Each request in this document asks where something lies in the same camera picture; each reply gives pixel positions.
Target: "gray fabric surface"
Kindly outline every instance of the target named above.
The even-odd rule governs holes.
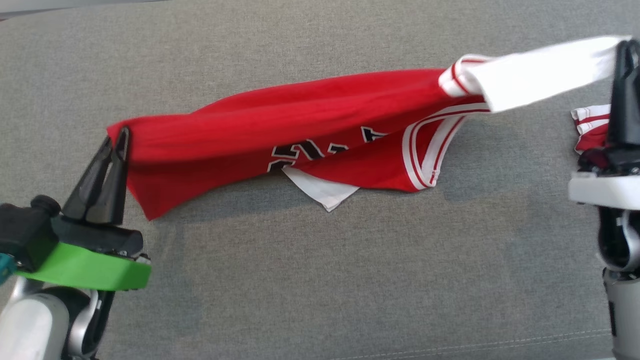
[[[6,20],[0,201],[66,199],[120,119],[465,53],[638,36],[639,13],[635,0],[176,0]],[[566,193],[568,112],[608,96],[605,81],[476,117],[436,188],[359,190],[329,214],[284,176],[213,190],[154,222],[128,197],[125,225],[146,236],[154,273],[116,297],[100,358],[609,357],[595,212]]]

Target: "black knob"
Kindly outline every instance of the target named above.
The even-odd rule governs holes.
[[[38,195],[31,200],[31,207],[43,209],[50,217],[56,217],[60,213],[60,204],[46,195]]]

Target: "white plastic part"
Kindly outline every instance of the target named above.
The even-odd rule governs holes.
[[[569,181],[569,199],[608,208],[640,210],[640,176],[598,177],[574,172]]]
[[[0,359],[60,360],[68,322],[67,307],[52,295],[9,304],[0,317]]]

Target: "garment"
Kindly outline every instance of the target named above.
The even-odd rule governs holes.
[[[609,130],[609,112],[611,105],[593,105],[586,108],[577,108],[571,111],[571,117],[575,128],[580,134],[575,151],[582,154],[583,151],[603,147],[607,141]]]
[[[188,114],[110,126],[132,133],[128,186],[153,219],[211,188],[285,173],[332,209],[358,187],[434,186],[465,115],[530,104],[611,75],[598,37],[448,69],[375,72],[233,95]]]

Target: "green plastic part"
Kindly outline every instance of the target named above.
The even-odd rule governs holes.
[[[122,291],[146,287],[151,266],[59,243],[37,272],[16,275],[71,288]]]

